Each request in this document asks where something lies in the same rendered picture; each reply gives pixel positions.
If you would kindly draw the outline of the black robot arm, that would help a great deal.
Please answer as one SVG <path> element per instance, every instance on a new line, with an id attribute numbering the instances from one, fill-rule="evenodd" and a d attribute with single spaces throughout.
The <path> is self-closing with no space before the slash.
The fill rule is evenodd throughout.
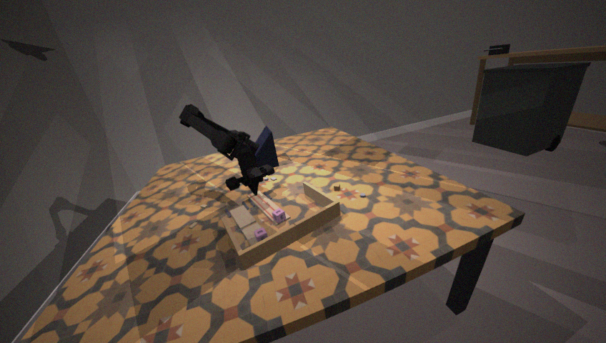
<path id="1" fill-rule="evenodd" d="M 244 175 L 248 177 L 250 184 L 263 181 L 263 177 L 267 175 L 267 170 L 265 166 L 260 168 L 257 166 L 254 153 L 259 144 L 249 139 L 250 134 L 244 131 L 225 129 L 210 119 L 206 119 L 199 108 L 192 104 L 184 107 L 179 118 L 181 119 L 180 124 L 188 128 L 194 127 L 210 139 L 212 146 L 216 147 L 219 153 L 230 160 L 233 160 L 234 157 L 237 158 L 238 162 L 244 167 Z"/>

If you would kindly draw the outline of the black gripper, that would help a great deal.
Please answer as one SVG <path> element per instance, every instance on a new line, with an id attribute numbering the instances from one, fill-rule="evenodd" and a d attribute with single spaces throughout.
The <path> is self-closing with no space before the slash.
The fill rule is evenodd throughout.
<path id="1" fill-rule="evenodd" d="M 227 188 L 230 191 L 233 191 L 233 190 L 238 189 L 240 187 L 240 183 L 243 183 L 243 185 L 246 186 L 246 187 L 249 187 L 249 189 L 252 191 L 252 193 L 256 196 L 257 195 L 257 190 L 258 190 L 259 182 L 256 183 L 256 184 L 250 184 L 249 180 L 247 179 L 248 177 L 246 177 L 244 175 L 244 167 L 240 163 L 239 163 L 239 165 L 240 165 L 240 169 L 242 171 L 243 177 L 238 178 L 238 179 L 236 177 L 232 177 L 230 179 L 227 179 L 225 181 Z M 271 174 L 274 174 L 274 168 L 272 166 L 270 166 L 268 164 L 265 164 L 264 166 L 265 166 L 265 168 L 267 170 L 267 175 L 268 176 L 271 175 Z"/>

